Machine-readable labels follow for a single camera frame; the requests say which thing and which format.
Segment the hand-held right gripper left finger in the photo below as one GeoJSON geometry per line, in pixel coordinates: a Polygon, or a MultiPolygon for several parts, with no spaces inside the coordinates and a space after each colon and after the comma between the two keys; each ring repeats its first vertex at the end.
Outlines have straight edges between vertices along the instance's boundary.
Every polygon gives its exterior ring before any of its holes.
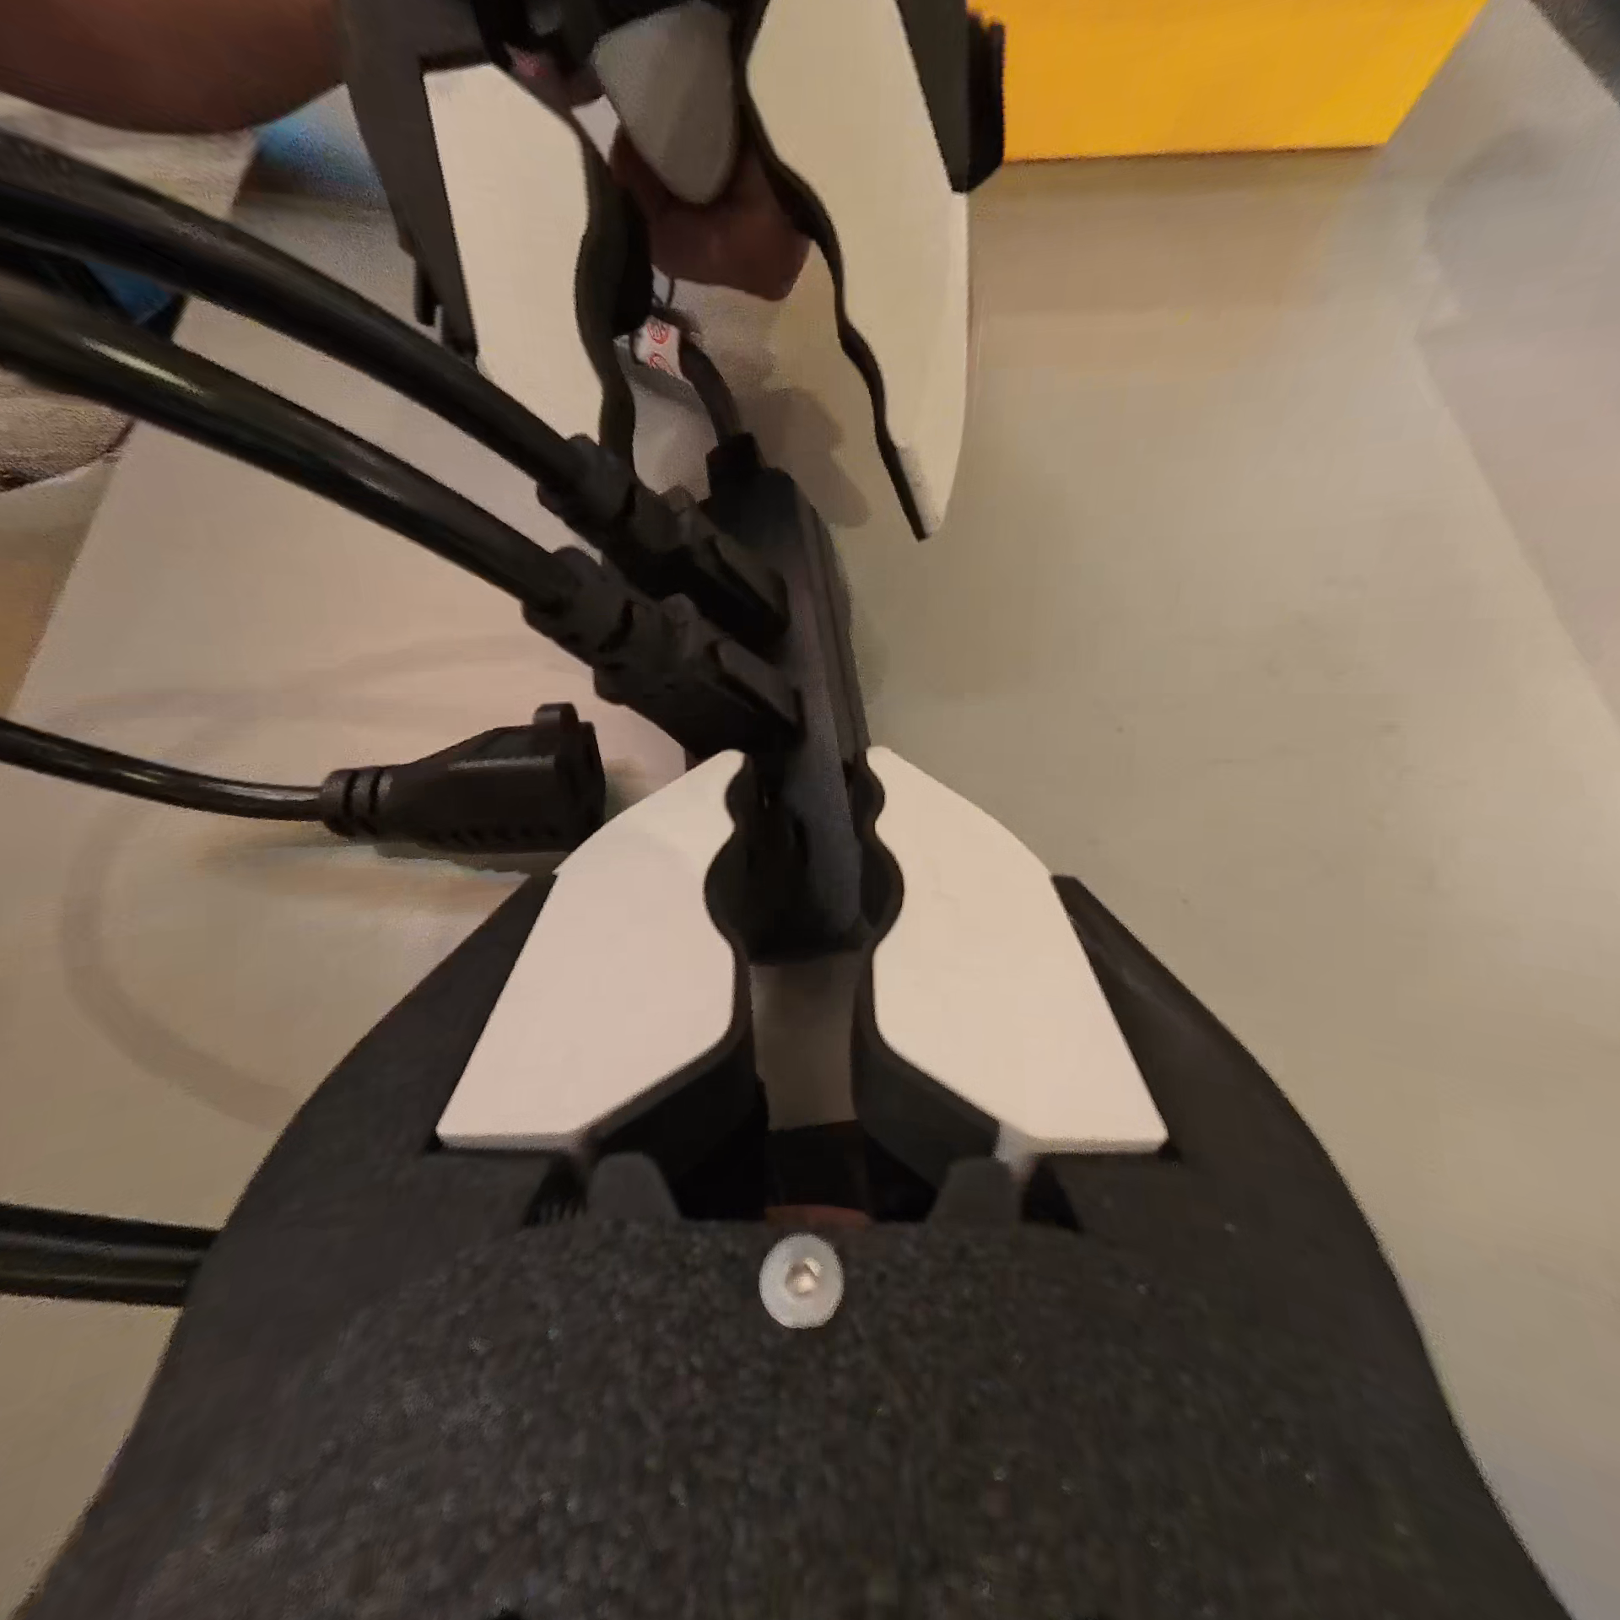
{"type": "Polygon", "coordinates": [[[737,780],[745,755],[718,753],[560,863],[438,1116],[440,1147],[577,1170],[641,1152],[679,1181],[751,1123],[751,985],[710,898],[710,879],[733,875],[737,780]]]}

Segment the person's left hand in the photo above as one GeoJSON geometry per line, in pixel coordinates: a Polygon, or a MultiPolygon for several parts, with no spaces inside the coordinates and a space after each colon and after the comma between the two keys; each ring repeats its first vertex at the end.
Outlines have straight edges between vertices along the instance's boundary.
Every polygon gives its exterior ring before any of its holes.
{"type": "Polygon", "coordinates": [[[658,271],[783,300],[797,285],[812,240],[789,215],[753,142],[716,198],[695,204],[670,190],[620,130],[612,148],[616,180],[637,204],[658,271]]]}

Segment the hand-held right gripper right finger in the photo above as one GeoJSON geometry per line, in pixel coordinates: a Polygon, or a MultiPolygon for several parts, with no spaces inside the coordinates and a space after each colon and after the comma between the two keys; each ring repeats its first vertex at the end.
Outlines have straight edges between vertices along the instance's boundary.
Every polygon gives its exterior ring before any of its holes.
{"type": "Polygon", "coordinates": [[[863,786],[868,1137],[934,1191],[971,1160],[1021,1189],[1048,1160],[1156,1156],[1169,1125],[1046,861],[890,745],[863,786]]]}

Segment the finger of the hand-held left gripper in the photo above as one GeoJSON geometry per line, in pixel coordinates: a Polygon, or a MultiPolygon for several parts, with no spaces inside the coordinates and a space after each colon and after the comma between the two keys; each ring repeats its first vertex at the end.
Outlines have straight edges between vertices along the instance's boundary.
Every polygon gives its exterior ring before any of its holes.
{"type": "Polygon", "coordinates": [[[618,350],[623,215],[571,113],[498,67],[427,80],[479,367],[560,435],[635,454],[618,350]]]}
{"type": "Polygon", "coordinates": [[[926,82],[963,28],[893,1],[762,3],[743,80],[766,161],[836,283],[880,454],[915,535],[944,522],[967,420],[969,207],[926,82]]]}

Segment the person's left forearm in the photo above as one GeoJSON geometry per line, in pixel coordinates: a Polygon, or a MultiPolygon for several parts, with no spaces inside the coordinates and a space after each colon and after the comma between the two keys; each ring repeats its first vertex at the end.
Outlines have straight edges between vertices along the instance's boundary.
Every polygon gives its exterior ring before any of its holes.
{"type": "Polygon", "coordinates": [[[2,3],[4,94],[108,128],[255,128],[340,82],[336,1],[2,3]]]}

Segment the yellow plastic bin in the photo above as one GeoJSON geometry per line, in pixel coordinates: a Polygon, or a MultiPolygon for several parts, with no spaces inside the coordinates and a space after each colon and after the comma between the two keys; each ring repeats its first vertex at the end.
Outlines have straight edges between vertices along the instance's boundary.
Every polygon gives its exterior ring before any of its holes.
{"type": "Polygon", "coordinates": [[[1482,1],[998,1],[1005,157],[1387,144],[1482,1]]]}

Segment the grey desk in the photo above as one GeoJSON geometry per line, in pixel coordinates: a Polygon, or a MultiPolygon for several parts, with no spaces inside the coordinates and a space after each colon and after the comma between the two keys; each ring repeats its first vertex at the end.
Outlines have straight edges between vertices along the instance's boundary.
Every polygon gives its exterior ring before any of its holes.
{"type": "MultiPolygon", "coordinates": [[[[702,323],[836,526],[876,736],[1260,1056],[1570,1609],[1617,1615],[1617,99],[1489,3],[1381,151],[1013,167],[913,539],[820,261],[702,323]]],[[[16,711],[232,776],[587,680],[413,545],[134,433],[16,711]]],[[[513,888],[4,771],[4,1201],[216,1226],[513,888]]]]}

